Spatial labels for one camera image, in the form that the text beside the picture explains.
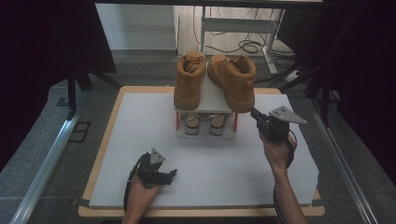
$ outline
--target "person's left hand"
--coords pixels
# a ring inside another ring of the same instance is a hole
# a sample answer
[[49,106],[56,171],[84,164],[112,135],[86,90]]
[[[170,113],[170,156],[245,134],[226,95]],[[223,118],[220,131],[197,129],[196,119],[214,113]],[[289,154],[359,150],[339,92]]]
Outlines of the person's left hand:
[[122,223],[137,223],[143,213],[149,208],[160,190],[159,185],[146,189],[139,176],[134,175],[128,195],[127,210]]

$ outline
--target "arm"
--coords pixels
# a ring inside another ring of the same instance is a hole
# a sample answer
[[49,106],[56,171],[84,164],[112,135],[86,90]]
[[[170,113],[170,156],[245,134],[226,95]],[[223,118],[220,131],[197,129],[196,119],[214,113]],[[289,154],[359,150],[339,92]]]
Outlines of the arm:
[[286,164],[289,158],[289,149],[285,142],[269,142],[260,134],[264,146],[265,157],[271,165],[276,186],[276,198],[280,213],[287,224],[304,223],[306,219],[297,201],[288,178]]
[[137,224],[143,213],[149,208],[155,196],[158,194],[160,186],[156,185],[151,189],[143,186],[142,180],[135,175],[130,193],[128,195],[128,208],[122,219],[122,224]]

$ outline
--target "table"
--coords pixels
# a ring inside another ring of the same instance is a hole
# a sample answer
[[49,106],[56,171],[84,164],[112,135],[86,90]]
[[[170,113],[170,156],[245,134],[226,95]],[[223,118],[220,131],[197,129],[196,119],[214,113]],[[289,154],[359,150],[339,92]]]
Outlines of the table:
[[[92,168],[92,173],[86,189],[84,191],[83,200],[90,200],[92,198],[93,188],[98,178],[100,168],[103,163],[103,159],[106,153],[110,135],[113,131],[114,123],[120,109],[120,103],[125,93],[135,92],[150,92],[150,93],[173,93],[174,88],[172,87],[123,87],[120,90],[117,101],[114,105],[109,123],[107,124],[106,132],[99,148],[96,161]],[[255,89],[256,94],[280,94],[277,89]],[[315,191],[314,203],[320,202],[320,196],[318,191]],[[323,205],[308,205],[303,207],[304,214],[306,216],[321,216],[324,214]],[[92,209],[87,206],[80,206],[78,213],[83,217],[122,217],[123,210],[111,210],[111,209]],[[145,214],[145,217],[266,217],[276,216],[274,208],[271,207],[259,207],[259,208],[166,208],[166,209],[149,209]]]

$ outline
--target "tan leather boot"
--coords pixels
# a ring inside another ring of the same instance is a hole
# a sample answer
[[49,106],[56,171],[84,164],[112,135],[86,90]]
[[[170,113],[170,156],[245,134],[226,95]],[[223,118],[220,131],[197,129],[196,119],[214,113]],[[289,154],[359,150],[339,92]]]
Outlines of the tan leather boot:
[[254,107],[256,66],[247,56],[228,58],[213,56],[207,72],[210,79],[224,90],[228,106],[236,113],[247,113]]
[[194,110],[201,96],[201,83],[204,80],[206,61],[204,54],[192,51],[177,61],[174,104],[179,110]]

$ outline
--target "white board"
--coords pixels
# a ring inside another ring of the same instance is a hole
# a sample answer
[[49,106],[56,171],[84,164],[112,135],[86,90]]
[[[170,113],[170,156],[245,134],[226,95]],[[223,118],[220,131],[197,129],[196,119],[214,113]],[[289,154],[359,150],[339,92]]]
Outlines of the white board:
[[[286,95],[256,95],[262,113],[291,109]],[[318,184],[318,167],[297,124],[290,128],[298,147],[289,168],[299,203],[310,204]],[[176,136],[173,94],[125,93],[90,207],[122,208],[126,180],[138,158],[155,147],[166,158],[161,172],[177,169],[152,207],[228,207],[273,204],[274,179],[265,159],[256,121],[240,114],[233,140],[183,139]]]

